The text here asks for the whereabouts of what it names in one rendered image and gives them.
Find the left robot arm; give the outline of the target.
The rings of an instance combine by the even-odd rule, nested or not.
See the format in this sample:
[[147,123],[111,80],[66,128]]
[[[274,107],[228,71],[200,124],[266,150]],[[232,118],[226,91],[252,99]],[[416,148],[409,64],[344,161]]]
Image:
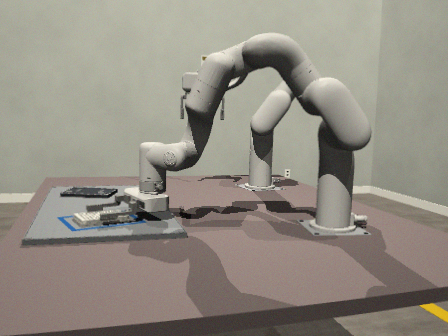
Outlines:
[[194,166],[208,142],[214,116],[231,80],[266,67],[277,70],[305,112],[324,120],[318,129],[316,218],[309,226],[329,233],[355,231],[354,223],[366,222],[367,216],[351,212],[353,151],[369,143],[370,123],[343,83],[322,78],[302,48],[277,33],[253,36],[204,60],[185,102],[188,123],[180,143],[140,145],[139,190],[165,191],[166,170]]

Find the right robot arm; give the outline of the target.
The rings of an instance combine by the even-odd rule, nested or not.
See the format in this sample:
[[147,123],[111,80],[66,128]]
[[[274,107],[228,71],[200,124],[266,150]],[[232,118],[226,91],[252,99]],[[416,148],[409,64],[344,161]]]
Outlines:
[[275,90],[267,97],[250,122],[249,183],[245,184],[246,188],[274,189],[273,184],[281,182],[280,178],[271,177],[273,131],[289,110],[295,96],[284,80]]

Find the blue tape outline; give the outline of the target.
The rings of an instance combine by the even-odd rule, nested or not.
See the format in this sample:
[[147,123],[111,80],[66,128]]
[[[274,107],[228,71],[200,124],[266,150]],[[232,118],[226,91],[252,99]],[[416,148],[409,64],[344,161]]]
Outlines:
[[80,231],[80,230],[88,230],[88,229],[97,229],[97,228],[105,228],[105,227],[113,227],[113,226],[121,226],[121,225],[130,225],[130,224],[138,224],[138,223],[146,223],[146,221],[134,216],[134,215],[129,215],[133,218],[135,218],[136,220],[140,221],[140,222],[135,222],[135,223],[126,223],[126,224],[118,224],[118,225],[110,225],[110,226],[101,226],[101,227],[93,227],[93,228],[84,228],[84,229],[75,229],[73,226],[71,226],[65,219],[63,218],[69,218],[69,217],[73,217],[73,216],[67,216],[67,217],[57,217],[63,224],[65,224],[71,231]]

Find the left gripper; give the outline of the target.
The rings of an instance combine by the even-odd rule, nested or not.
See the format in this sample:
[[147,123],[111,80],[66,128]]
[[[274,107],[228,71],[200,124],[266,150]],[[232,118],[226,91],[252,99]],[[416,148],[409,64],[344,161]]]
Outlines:
[[[100,221],[117,219],[118,216],[134,215],[138,208],[149,212],[162,212],[169,210],[169,196],[162,194],[165,191],[145,192],[136,188],[126,188],[124,195],[115,195],[115,201],[110,203],[88,204],[87,212],[103,211],[103,207],[118,206],[122,201],[131,208],[129,211],[100,213]],[[128,203],[129,202],[129,203]],[[140,202],[140,204],[139,204]],[[145,209],[144,209],[145,203]],[[141,205],[143,204],[143,205]]]

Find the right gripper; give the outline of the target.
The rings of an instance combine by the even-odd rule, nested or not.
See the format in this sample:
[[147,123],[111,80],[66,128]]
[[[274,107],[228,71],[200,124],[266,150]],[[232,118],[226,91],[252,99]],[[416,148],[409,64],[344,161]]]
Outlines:
[[[185,73],[183,75],[183,90],[186,91],[186,93],[185,95],[181,95],[181,119],[184,119],[183,99],[187,99],[187,94],[190,93],[197,75],[198,73]],[[220,120],[224,120],[224,99],[225,98],[223,96]]]

